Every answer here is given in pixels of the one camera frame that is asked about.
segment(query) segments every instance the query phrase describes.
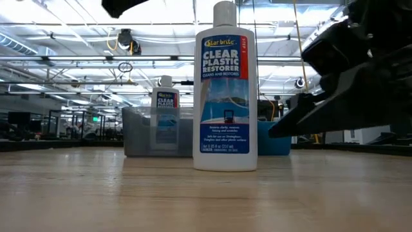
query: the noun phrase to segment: bottle cap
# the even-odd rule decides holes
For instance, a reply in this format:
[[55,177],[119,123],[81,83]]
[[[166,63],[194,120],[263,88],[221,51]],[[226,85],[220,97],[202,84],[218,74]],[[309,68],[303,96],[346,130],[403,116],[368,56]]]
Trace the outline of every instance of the bottle cap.
[[213,7],[213,27],[236,26],[236,4],[221,1]]
[[162,78],[160,79],[160,85],[162,87],[172,87],[173,85],[172,77],[168,75],[163,75]]

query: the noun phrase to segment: wooden tabletop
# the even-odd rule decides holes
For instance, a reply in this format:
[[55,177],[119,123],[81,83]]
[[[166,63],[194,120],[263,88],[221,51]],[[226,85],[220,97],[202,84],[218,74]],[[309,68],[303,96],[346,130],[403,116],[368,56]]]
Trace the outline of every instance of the wooden tabletop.
[[407,231],[412,158],[293,151],[218,173],[122,149],[0,153],[0,231]]

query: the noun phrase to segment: product label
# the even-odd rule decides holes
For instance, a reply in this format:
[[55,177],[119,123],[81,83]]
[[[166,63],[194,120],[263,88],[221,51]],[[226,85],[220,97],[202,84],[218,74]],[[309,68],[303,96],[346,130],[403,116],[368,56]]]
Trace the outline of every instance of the product label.
[[[178,95],[177,93],[158,92],[157,93],[157,108],[177,108]],[[158,115],[156,128],[156,142],[160,144],[177,143],[177,128],[174,115]]]
[[202,40],[200,152],[249,153],[248,78],[245,36]]

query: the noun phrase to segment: plastic bottle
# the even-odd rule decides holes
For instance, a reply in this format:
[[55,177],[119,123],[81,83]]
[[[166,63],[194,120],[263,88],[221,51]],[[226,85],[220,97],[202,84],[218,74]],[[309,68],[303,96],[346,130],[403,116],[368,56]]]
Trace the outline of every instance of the plastic bottle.
[[[172,88],[172,77],[163,75],[160,84],[161,87],[153,88],[151,107],[156,109],[179,108],[179,90]],[[152,127],[150,135],[151,148],[153,150],[176,150],[178,147],[178,119],[176,114],[164,115],[156,110],[150,121]]]
[[194,168],[253,171],[258,159],[254,33],[236,27],[236,5],[214,6],[214,28],[196,35]]

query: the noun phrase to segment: blue container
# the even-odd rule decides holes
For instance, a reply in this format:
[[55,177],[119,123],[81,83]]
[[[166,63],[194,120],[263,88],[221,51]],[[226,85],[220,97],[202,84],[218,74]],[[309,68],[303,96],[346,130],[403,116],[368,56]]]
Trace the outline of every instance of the blue container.
[[257,122],[257,154],[258,155],[289,155],[291,137],[270,139],[268,130],[276,122]]

